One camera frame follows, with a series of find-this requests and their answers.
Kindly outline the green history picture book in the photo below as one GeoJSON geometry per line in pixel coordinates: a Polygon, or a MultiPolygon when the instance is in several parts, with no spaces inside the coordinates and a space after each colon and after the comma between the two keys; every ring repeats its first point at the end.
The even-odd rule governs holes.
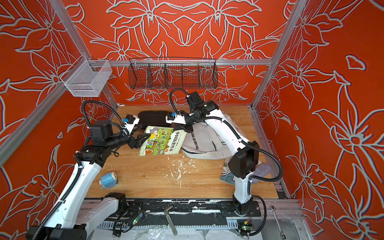
{"type": "Polygon", "coordinates": [[[187,133],[173,128],[148,126],[145,130],[150,137],[142,144],[140,156],[177,155],[187,133]]]}

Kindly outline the white backpack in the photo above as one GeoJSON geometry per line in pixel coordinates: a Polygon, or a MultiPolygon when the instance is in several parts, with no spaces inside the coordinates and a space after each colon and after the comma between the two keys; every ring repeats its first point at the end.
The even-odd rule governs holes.
{"type": "Polygon", "coordinates": [[[221,160],[231,158],[246,146],[239,142],[233,131],[222,120],[207,120],[193,125],[182,151],[191,159],[221,160]]]}

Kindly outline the blue mythology picture book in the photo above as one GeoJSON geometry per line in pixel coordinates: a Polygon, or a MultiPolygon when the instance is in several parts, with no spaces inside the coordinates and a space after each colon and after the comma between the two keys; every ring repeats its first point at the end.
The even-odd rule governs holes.
{"type": "Polygon", "coordinates": [[[220,180],[230,185],[235,185],[234,175],[229,168],[229,161],[231,158],[226,158],[224,161],[223,169],[221,172],[220,180]]]}

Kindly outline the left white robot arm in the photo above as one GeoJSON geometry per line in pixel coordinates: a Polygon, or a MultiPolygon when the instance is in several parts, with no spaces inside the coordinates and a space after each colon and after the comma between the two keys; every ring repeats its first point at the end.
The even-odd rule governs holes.
{"type": "Polygon", "coordinates": [[[121,118],[114,108],[94,100],[84,101],[81,109],[91,131],[90,136],[81,150],[74,154],[74,171],[59,199],[39,225],[28,229],[28,240],[85,240],[111,215],[118,215],[115,223],[122,222],[122,217],[130,209],[125,194],[110,193],[95,208],[78,217],[86,194],[107,158],[124,145],[138,149],[149,137],[148,134],[133,137],[133,133],[141,128],[140,119],[135,115],[121,118]],[[86,111],[87,104],[106,107],[119,122],[101,120],[91,123],[86,111]]]}

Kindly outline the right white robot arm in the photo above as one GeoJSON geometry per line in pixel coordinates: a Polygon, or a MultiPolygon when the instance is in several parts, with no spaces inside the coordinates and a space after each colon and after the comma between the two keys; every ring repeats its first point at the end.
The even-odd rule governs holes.
{"type": "Polygon", "coordinates": [[[224,116],[219,106],[212,100],[203,101],[197,92],[188,93],[186,90],[176,88],[169,94],[170,104],[173,108],[167,114],[166,122],[174,124],[175,130],[183,130],[196,139],[196,126],[206,124],[226,144],[231,154],[229,169],[234,175],[235,192],[233,195],[232,211],[239,216],[250,212],[252,205],[251,184],[254,179],[263,182],[277,182],[283,177],[283,167],[279,160],[271,153],[260,149],[257,142],[250,142],[244,137],[224,116]],[[190,112],[177,110],[173,101],[173,94],[181,91],[186,94],[190,112]],[[259,160],[259,153],[271,158],[277,165],[279,173],[274,178],[257,176],[255,171],[259,160]]]}

